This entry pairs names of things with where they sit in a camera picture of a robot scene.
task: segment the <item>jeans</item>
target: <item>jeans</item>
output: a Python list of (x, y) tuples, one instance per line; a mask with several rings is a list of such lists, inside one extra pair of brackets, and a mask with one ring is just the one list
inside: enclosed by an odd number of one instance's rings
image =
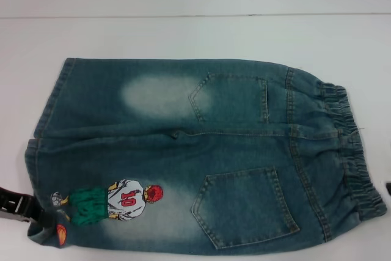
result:
[(264, 254), (386, 212), (346, 90), (267, 62), (67, 59), (26, 165), (57, 247)]

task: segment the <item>stitching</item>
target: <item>stitching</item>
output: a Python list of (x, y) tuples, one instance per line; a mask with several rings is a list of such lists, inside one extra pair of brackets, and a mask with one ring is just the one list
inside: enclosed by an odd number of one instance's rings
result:
[(268, 80), (265, 79), (265, 109), (266, 109), (266, 123), (269, 123), (269, 101), (268, 101)]
[(294, 221), (292, 214), (289, 211), (287, 202), (285, 200), (285, 197), (283, 196), (283, 192), (281, 189), (279, 177), (277, 175), (277, 171), (275, 168), (273, 168), (271, 171), (269, 171), (271, 175), (271, 180), (273, 181), (274, 184), (274, 191), (276, 192), (276, 198), (280, 204), (280, 207), (283, 211), (283, 218), (285, 220), (285, 224), (288, 226), (290, 232), (298, 232), (300, 231), (300, 228)]
[[(293, 79), (293, 68), (288, 69), (287, 78), (286, 78), (286, 88), (287, 88), (287, 121), (288, 123), (293, 123), (294, 121), (294, 91), (292, 87), (292, 79)], [(307, 194), (307, 197), (309, 199), (310, 205), (312, 207), (312, 210), (316, 214), (316, 217), (318, 217), (319, 222), (321, 224), (323, 235), (324, 235), (324, 241), (327, 242), (332, 239), (331, 237), (331, 228), (329, 225), (329, 222), (326, 218), (326, 215), (322, 211), (322, 208), (319, 205), (318, 198), (316, 196), (316, 192), (313, 189), (312, 185), (310, 184), (308, 180), (308, 176), (305, 173), (304, 167), (302, 166), (300, 155), (298, 152), (297, 143), (295, 142), (294, 138), (297, 133), (297, 128), (294, 127), (294, 125), (291, 125), (291, 132), (289, 137), (289, 147), (291, 151), (291, 156), (294, 161), (294, 165), (296, 167), (296, 172), (298, 173), (298, 176), (300, 178), (300, 181), (303, 185), (303, 188)]]
[(329, 108), (326, 106), (326, 102), (324, 101), (324, 94), (325, 94), (325, 90), (324, 90), (324, 87), (323, 87), (324, 83), (322, 83), (321, 81), (319, 81), (319, 92), (320, 92), (320, 96), (322, 98), (322, 104), (323, 104), (323, 108), (326, 110), (326, 112), (330, 115), (330, 111), (329, 111)]
[(60, 95), (61, 95), (62, 89), (63, 89), (64, 86), (66, 85), (66, 83), (67, 83), (67, 81), (68, 81), (68, 78), (69, 78), (69, 76), (70, 76), (71, 73), (72, 73), (73, 67), (75, 66), (75, 63), (76, 63), (76, 58), (73, 59), (73, 63), (72, 63), (72, 65), (71, 65), (70, 69), (68, 70), (66, 79), (63, 81), (62, 85), (60, 85), (60, 89), (59, 89), (59, 92), (58, 92), (58, 94), (57, 94), (56, 100), (53, 102), (53, 105), (52, 105), (52, 107), (51, 107), (51, 109), (50, 109), (50, 112), (49, 112), (49, 114), (48, 114), (48, 118), (47, 118), (47, 120), (46, 120), (46, 123), (45, 123), (45, 125), (43, 126), (43, 128), (42, 128), (42, 130), (41, 130), (41, 132), (40, 132), (40, 134), (39, 134), (40, 137), (42, 136), (43, 132), (46, 130), (46, 128), (47, 128), (47, 126), (48, 126), (48, 124), (49, 124), (49, 121), (50, 121), (50, 119), (51, 119), (51, 117), (52, 117), (52, 115), (53, 115), (54, 107), (56, 107), (56, 105), (57, 105), (57, 101), (58, 101), (58, 99), (59, 99), (59, 97), (60, 97)]
[(207, 178), (217, 178), (217, 177), (224, 177), (224, 176), (229, 176), (229, 175), (237, 175), (238, 177), (244, 177), (245, 175), (256, 174), (259, 172), (267, 173), (267, 172), (272, 171), (273, 169), (274, 169), (273, 167), (261, 167), (261, 168), (258, 167), (258, 168), (253, 168), (253, 169), (245, 169), (243, 171), (225, 172), (223, 174), (210, 174), (210, 175), (207, 175), (206, 177)]
[(300, 160), (300, 155), (297, 150), (297, 144), (293, 140), (293, 137), (290, 137), (290, 139), (289, 139), (289, 146), (290, 146), (290, 150), (291, 150), (291, 156), (293, 157), (293, 161), (295, 163), (296, 171), (299, 175), (300, 181), (303, 184), (304, 190), (307, 194), (307, 197), (309, 199), (312, 210), (316, 214), (316, 217), (318, 217), (319, 222), (321, 224), (323, 234), (324, 234), (324, 241), (325, 242), (330, 241), (332, 239), (332, 237), (331, 237), (331, 228), (330, 228), (329, 222), (328, 222), (326, 215), (324, 214), (322, 208), (319, 205), (319, 201), (316, 196), (316, 192), (313, 189), (312, 185), (310, 184), (308, 177), (305, 173), (305, 170), (302, 166), (302, 163)]
[[(218, 132), (197, 133), (197, 134), (187, 134), (185, 132), (183, 132), (183, 133), (187, 136), (190, 136), (190, 137), (201, 136), (203, 134), (221, 134), (221, 135), (227, 135), (227, 136), (258, 136), (258, 137), (263, 137), (263, 136), (280, 136), (280, 137), (286, 136), (287, 137), (288, 136), (287, 134), (237, 134), (237, 133), (218, 133)], [(336, 136), (334, 136), (334, 134), (331, 134), (331, 135), (332, 136), (328, 136), (325, 138), (308, 138), (308, 137), (303, 137), (303, 136), (296, 136), (296, 138), (310, 140), (310, 141), (319, 141), (319, 140), (323, 140), (323, 139), (336, 138)], [(85, 145), (88, 145), (90, 142), (94, 142), (96, 144), (99, 144), (101, 142), (118, 141), (121, 139), (126, 139), (128, 137), (129, 136), (113, 136), (113, 137), (99, 137), (99, 138), (92, 138), (92, 139), (83, 139), (82, 141), (70, 143), (70, 144), (62, 146), (62, 147), (58, 147), (58, 148), (51, 149), (51, 150), (45, 150), (45, 152), (46, 153), (56, 153), (61, 150), (67, 150), (69, 148), (84, 147)]]
[(225, 78), (232, 78), (232, 79), (255, 79), (255, 80), (262, 79), (259, 76), (236, 75), (234, 73), (208, 73), (208, 76), (212, 76), (212, 77), (222, 76)]
[(293, 135), (293, 134), (242, 134), (242, 133), (223, 133), (223, 132), (217, 132), (217, 131), (206, 131), (206, 132), (201, 132), (201, 133), (194, 133), (194, 134), (189, 134), (184, 131), (184, 134), (189, 136), (189, 137), (194, 137), (194, 136), (200, 136), (202, 134), (225, 134), (225, 135), (230, 135), (230, 136), (279, 136), (279, 137), (292, 137), (292, 138), (299, 138), (299, 139), (306, 139), (306, 140), (311, 140), (311, 141), (317, 141), (317, 140), (328, 140), (328, 139), (333, 139), (337, 137), (337, 134), (334, 133), (329, 133), (329, 134), (324, 134), (324, 137), (310, 137), (310, 136), (299, 136), (299, 135)]
[(216, 249), (219, 249), (219, 246), (217, 245), (217, 243), (215, 243), (215, 241), (217, 241), (219, 243), (223, 243), (223, 242), (220, 239), (218, 239), (218, 237), (216, 236), (216, 233), (213, 230), (211, 230), (210, 227), (208, 227), (205, 220), (203, 220), (203, 218), (199, 215), (199, 208), (201, 206), (203, 195), (206, 192), (206, 186), (207, 186), (208, 181), (209, 181), (208, 176), (206, 176), (204, 181), (202, 182), (199, 194), (192, 205), (191, 214), (193, 214), (193, 216), (195, 217), (197, 222), (200, 224), (200, 227), (204, 231), (205, 235), (207, 235), (208, 238), (211, 240), (213, 246)]
[(287, 123), (293, 123), (293, 100), (294, 93), (292, 90), (292, 78), (293, 78), (293, 68), (288, 68), (287, 77), (285, 79), (285, 88), (287, 89)]
[(260, 114), (261, 114), (261, 122), (269, 123), (269, 109), (268, 109), (268, 85), (265, 79), (258, 80), (259, 85), (261, 87), (261, 106), (260, 106)]
[(199, 122), (204, 122), (205, 120), (202, 118), (200, 109), (195, 101), (196, 96), (201, 91), (202, 87), (209, 81), (210, 79), (210, 73), (207, 74), (206, 78), (203, 79), (201, 82), (199, 82), (198, 86), (194, 89), (194, 91), (189, 95), (189, 101), (191, 106), (193, 107), (193, 110), (195, 112), (195, 115), (197, 116), (197, 119)]

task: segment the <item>seam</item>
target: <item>seam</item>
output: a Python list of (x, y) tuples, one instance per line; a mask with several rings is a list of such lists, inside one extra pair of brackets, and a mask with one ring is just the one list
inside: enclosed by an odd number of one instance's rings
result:
[(209, 178), (208, 176), (205, 177), (204, 181), (202, 182), (202, 185), (201, 185), (201, 188), (200, 188), (200, 191), (197, 195), (197, 198), (195, 199), (193, 205), (192, 205), (192, 208), (191, 208), (191, 214), (193, 214), (193, 216), (195, 217), (195, 219), (197, 220), (197, 222), (200, 224), (200, 227), (202, 228), (203, 232), (205, 233), (205, 235), (208, 236), (208, 238), (210, 239), (210, 241), (212, 242), (213, 246), (216, 248), (216, 249), (219, 249), (219, 246), (216, 244), (216, 241), (219, 242), (219, 243), (222, 243), (222, 240), (220, 240), (217, 236), (216, 236), (216, 233), (214, 231), (212, 231), (208, 225), (206, 224), (205, 220), (200, 216), (199, 214), (199, 208), (201, 206), (201, 202), (202, 202), (202, 199), (203, 199), (203, 195), (205, 194), (206, 192), (206, 186), (210, 186), (210, 184), (208, 184), (209, 182)]
[(47, 126), (48, 126), (48, 124), (49, 124), (49, 121), (50, 121), (51, 118), (52, 118), (54, 108), (55, 108), (56, 105), (57, 105), (57, 101), (58, 101), (58, 99), (59, 99), (59, 97), (60, 97), (60, 95), (61, 95), (61, 93), (62, 93), (62, 89), (65, 87), (65, 85), (66, 85), (66, 83), (67, 83), (67, 81), (68, 81), (68, 78), (69, 78), (69, 76), (70, 76), (71, 73), (72, 73), (72, 70), (73, 70), (73, 67), (75, 66), (75, 63), (76, 63), (76, 58), (73, 59), (72, 66), (71, 66), (71, 68), (69, 69), (69, 72), (68, 72), (68, 74), (67, 74), (67, 77), (66, 77), (66, 79), (64, 80), (64, 82), (62, 83), (61, 88), (59, 89), (59, 93), (57, 94), (56, 100), (53, 102), (53, 105), (52, 105), (52, 107), (51, 107), (51, 109), (50, 109), (50, 112), (49, 112), (49, 114), (48, 114), (48, 118), (47, 118), (47, 120), (46, 120), (46, 123), (45, 123), (45, 125), (43, 126), (43, 128), (42, 128), (42, 130), (41, 130), (41, 132), (40, 132), (40, 134), (39, 134), (39, 137), (40, 137), (40, 138), (42, 137), (43, 132), (46, 130), (46, 128), (47, 128)]
[(265, 79), (258, 79), (258, 83), (261, 87), (261, 105), (260, 105), (260, 117), (262, 123), (269, 123), (269, 109), (268, 109), (268, 84)]
[(185, 135), (189, 137), (193, 136), (199, 136), (201, 134), (227, 134), (227, 135), (232, 135), (232, 136), (280, 136), (280, 137), (287, 137), (288, 135), (286, 134), (237, 134), (237, 133), (219, 133), (219, 132), (214, 132), (214, 131), (209, 131), (209, 132), (204, 132), (204, 133), (196, 133), (196, 134), (188, 134), (185, 133)]
[(305, 193), (307, 194), (307, 197), (308, 197), (308, 200), (309, 200), (310, 205), (312, 207), (312, 210), (314, 211), (314, 213), (315, 213), (316, 217), (318, 218), (320, 225), (322, 227), (324, 241), (325, 242), (330, 241), (332, 239), (332, 236), (331, 236), (331, 228), (330, 228), (329, 222), (328, 222), (326, 215), (323, 212), (321, 206), (319, 205), (319, 201), (316, 196), (316, 192), (313, 189), (312, 185), (310, 184), (310, 181), (308, 180), (307, 174), (305, 173), (305, 170), (304, 170), (303, 165), (301, 163), (297, 144), (294, 141), (293, 137), (289, 138), (289, 146), (290, 146), (291, 156), (293, 158), (294, 165), (296, 167), (296, 172), (298, 173), (300, 181), (304, 187)]
[(319, 92), (320, 92), (320, 96), (321, 96), (321, 101), (322, 101), (322, 104), (323, 104), (323, 109), (326, 110), (327, 114), (330, 116), (330, 112), (329, 112), (329, 109), (326, 107), (326, 102), (324, 101), (324, 87), (323, 87), (323, 84), (321, 81), (318, 82), (318, 88), (319, 88)]
[(193, 110), (195, 112), (195, 116), (197, 116), (197, 119), (199, 122), (204, 122), (205, 120), (203, 119), (203, 117), (201, 115), (200, 109), (199, 109), (195, 99), (196, 99), (196, 96), (198, 95), (198, 93), (201, 91), (202, 87), (209, 81), (209, 79), (210, 79), (210, 73), (207, 74), (205, 79), (203, 79), (203, 80), (201, 80), (201, 82), (199, 82), (198, 86), (194, 89), (194, 91), (188, 97), (190, 104), (193, 107)]
[(276, 198), (278, 203), (280, 204), (280, 207), (283, 211), (283, 218), (285, 221), (285, 224), (288, 226), (290, 232), (298, 232), (300, 231), (299, 226), (294, 221), (292, 214), (289, 211), (287, 201), (285, 200), (285, 197), (283, 196), (282, 188), (280, 185), (279, 177), (277, 175), (277, 171), (275, 168), (272, 168), (268, 173), (271, 174), (271, 181), (274, 185), (274, 191), (276, 192)]
[[(294, 69), (289, 68), (286, 78), (286, 88), (287, 88), (287, 121), (290, 124), (293, 124), (294, 121), (294, 92), (292, 87), (292, 79), (293, 79)], [(305, 173), (304, 167), (302, 165), (300, 154), (298, 152), (297, 143), (294, 140), (297, 136), (297, 128), (294, 125), (291, 125), (290, 137), (289, 137), (289, 148), (291, 152), (291, 156), (296, 168), (296, 172), (300, 178), (300, 181), (303, 185), (304, 191), (307, 194), (308, 200), (310, 202), (311, 208), (314, 211), (316, 217), (318, 218), (320, 225), (323, 230), (324, 241), (330, 241), (331, 237), (331, 228), (329, 222), (326, 218), (325, 213), (323, 212), (321, 206), (319, 205), (318, 198), (316, 196), (316, 192), (313, 189), (313, 186), (310, 184), (309, 178)]]
[(258, 174), (260, 172), (263, 173), (268, 173), (272, 172), (274, 170), (274, 167), (257, 167), (257, 168), (252, 168), (252, 169), (245, 169), (245, 170), (240, 170), (240, 171), (232, 171), (232, 172), (225, 172), (222, 174), (208, 174), (206, 177), (209, 178), (219, 178), (219, 177), (244, 177), (246, 175), (252, 175), (252, 174)]
[(224, 78), (232, 78), (232, 79), (262, 79), (259, 76), (245, 76), (245, 75), (236, 75), (234, 73), (208, 73), (208, 76), (210, 77), (224, 77)]
[(293, 123), (293, 100), (294, 93), (292, 90), (292, 78), (294, 69), (288, 68), (287, 77), (285, 78), (285, 88), (287, 89), (287, 123)]

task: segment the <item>back pocket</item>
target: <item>back pocket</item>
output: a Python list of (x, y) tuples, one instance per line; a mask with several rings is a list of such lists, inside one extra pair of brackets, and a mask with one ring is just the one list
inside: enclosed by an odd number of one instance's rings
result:
[(273, 167), (207, 175), (191, 211), (216, 249), (299, 231)]
[(209, 73), (189, 96), (200, 122), (268, 122), (266, 80)]

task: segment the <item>cartoon character patch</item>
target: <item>cartoon character patch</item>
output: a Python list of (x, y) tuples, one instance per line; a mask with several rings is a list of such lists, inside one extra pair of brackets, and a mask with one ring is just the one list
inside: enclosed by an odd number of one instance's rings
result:
[(146, 203), (154, 203), (163, 197), (160, 186), (141, 187), (136, 180), (121, 180), (108, 189), (77, 189), (65, 199), (59, 192), (51, 195), (53, 205), (57, 208), (69, 205), (76, 212), (69, 217), (63, 209), (59, 209), (65, 217), (76, 225), (91, 224), (105, 218), (129, 220), (139, 216)]

